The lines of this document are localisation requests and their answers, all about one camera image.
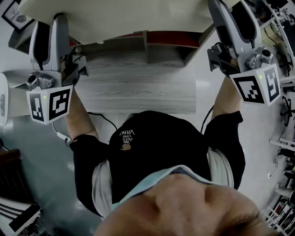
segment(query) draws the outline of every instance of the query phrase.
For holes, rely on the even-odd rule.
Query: tiled floor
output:
[[[186,74],[190,71],[196,79],[197,112],[195,115],[175,116],[188,120],[197,129],[201,128],[224,78],[219,70],[209,70],[207,49],[217,40],[215,33],[190,65],[182,69],[186,70]],[[277,157],[277,148],[269,144],[269,139],[272,137],[278,140],[284,131],[279,117],[281,103],[279,100],[271,107],[242,106],[244,122],[240,125],[239,135],[247,165],[239,190],[260,208],[265,206],[282,177],[284,158],[279,158],[277,170],[271,179],[267,178],[267,174],[275,170],[273,161]],[[123,113],[104,115],[118,127],[129,116]],[[115,131],[114,127],[101,117],[92,116],[92,119],[100,140],[108,143]],[[57,130],[66,132],[63,119],[57,121],[55,126]],[[294,136],[293,127],[291,125],[286,134],[290,139]],[[7,126],[0,127],[0,137],[8,148],[21,150],[25,176],[45,216],[54,225],[67,229],[73,235],[91,235],[100,219],[78,202],[71,150],[55,135],[52,127],[33,123],[29,117],[15,118]]]

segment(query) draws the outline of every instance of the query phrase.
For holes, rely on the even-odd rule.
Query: wooden shelf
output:
[[[147,32],[147,44],[174,45],[199,48],[201,33],[184,31],[151,31]]]
[[[174,45],[148,44],[148,64],[169,67],[185,67],[186,59],[197,49]]]
[[[112,38],[112,39],[108,39],[108,40],[105,40],[105,41],[110,41],[110,40],[116,40],[116,39],[130,39],[130,38],[143,38],[144,37],[144,34],[143,32],[138,32],[138,33],[133,33],[133,34],[129,34],[129,35],[123,35],[123,36],[119,36],[119,37],[115,37],[115,38]]]
[[[87,45],[81,45],[82,54],[86,57],[89,53],[114,50],[114,51],[144,51],[144,41],[142,38],[118,38],[116,40],[106,40],[103,44],[92,43]]]

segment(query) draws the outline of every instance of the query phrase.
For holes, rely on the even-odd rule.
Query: wall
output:
[[[2,16],[12,0],[3,0],[0,3],[0,15]],[[8,47],[8,41],[13,32],[13,27],[0,18],[0,72],[10,71],[9,86],[14,87],[25,82],[32,71],[29,56]]]

